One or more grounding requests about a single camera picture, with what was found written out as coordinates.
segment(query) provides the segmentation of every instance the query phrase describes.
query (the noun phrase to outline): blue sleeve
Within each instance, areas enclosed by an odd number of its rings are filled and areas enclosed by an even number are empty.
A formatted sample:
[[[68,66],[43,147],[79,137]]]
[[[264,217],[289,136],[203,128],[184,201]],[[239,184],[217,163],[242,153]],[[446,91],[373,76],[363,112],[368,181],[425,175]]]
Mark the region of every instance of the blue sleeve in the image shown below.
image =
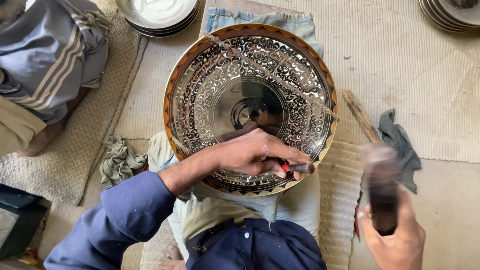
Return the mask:
[[[175,203],[154,172],[125,180],[103,191],[101,198],[52,250],[46,269],[120,269],[123,252],[152,238]]]

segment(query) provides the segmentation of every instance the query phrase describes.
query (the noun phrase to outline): foot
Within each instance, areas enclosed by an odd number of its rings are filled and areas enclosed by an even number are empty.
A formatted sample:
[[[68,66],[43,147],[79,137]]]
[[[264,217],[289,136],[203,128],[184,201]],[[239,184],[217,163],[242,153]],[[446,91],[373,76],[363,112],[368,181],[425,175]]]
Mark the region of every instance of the foot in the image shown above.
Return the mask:
[[[18,157],[32,157],[36,155],[63,132],[65,122],[66,119],[62,119],[55,124],[46,126],[42,131],[32,137],[27,148],[15,152],[15,155]]]
[[[76,98],[67,101],[67,115],[65,117],[51,125],[46,126],[42,131],[32,137],[32,140],[28,144],[28,147],[22,151],[15,152],[18,157],[32,157],[38,152],[43,150],[50,142],[56,137],[62,134],[65,123],[72,114],[73,110],[80,104],[80,101],[86,96],[89,88],[80,87]]]
[[[181,253],[178,247],[169,246],[168,255],[163,259],[163,263],[158,267],[158,270],[187,270],[185,261],[181,258]]]

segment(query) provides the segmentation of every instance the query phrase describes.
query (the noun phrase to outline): blue shirt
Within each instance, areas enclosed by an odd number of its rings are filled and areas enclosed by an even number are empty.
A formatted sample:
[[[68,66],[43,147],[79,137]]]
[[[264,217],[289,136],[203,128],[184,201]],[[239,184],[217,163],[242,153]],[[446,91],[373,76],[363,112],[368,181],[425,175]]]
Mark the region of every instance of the blue shirt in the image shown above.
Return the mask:
[[[48,270],[120,269],[123,252],[146,242],[172,213],[175,197],[154,172],[143,172],[101,193],[102,203],[83,214],[45,260]],[[188,269],[326,269],[303,227],[264,219],[233,219],[187,242]]]

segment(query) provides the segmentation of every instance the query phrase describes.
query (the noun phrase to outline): wooden hammer handle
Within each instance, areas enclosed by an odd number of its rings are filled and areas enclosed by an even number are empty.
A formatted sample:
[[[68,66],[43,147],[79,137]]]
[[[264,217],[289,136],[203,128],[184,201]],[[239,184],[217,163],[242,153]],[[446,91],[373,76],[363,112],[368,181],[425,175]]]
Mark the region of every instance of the wooden hammer handle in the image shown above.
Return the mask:
[[[343,99],[347,103],[348,107],[357,119],[357,122],[360,124],[360,127],[363,129],[363,132],[368,137],[370,142],[372,143],[381,143],[382,139],[377,133],[377,129],[373,126],[368,114],[363,109],[360,102],[357,98],[353,95],[352,91],[348,90],[343,93]]]

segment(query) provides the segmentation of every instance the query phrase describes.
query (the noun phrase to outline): beige trousers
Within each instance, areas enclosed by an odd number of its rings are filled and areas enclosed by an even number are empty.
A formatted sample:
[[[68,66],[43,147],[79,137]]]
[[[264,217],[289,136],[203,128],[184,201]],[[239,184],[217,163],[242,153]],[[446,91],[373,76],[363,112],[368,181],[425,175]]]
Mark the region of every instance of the beige trousers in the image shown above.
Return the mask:
[[[167,139],[165,131],[157,133],[148,144],[148,166],[152,172],[169,160],[173,150]],[[185,261],[188,251],[185,244],[198,233],[212,228],[226,220],[234,218],[237,226],[243,226],[245,218],[263,218],[259,212],[252,211],[234,202],[217,198],[205,198],[199,202],[192,195],[191,199],[183,202],[175,201],[173,213],[168,217],[168,222],[179,245],[180,252]],[[305,177],[300,183],[283,193],[277,214],[277,220],[294,222],[307,231],[318,242],[318,226],[320,224],[320,180],[317,173]]]
[[[27,148],[47,125],[31,112],[0,96],[0,157]]]

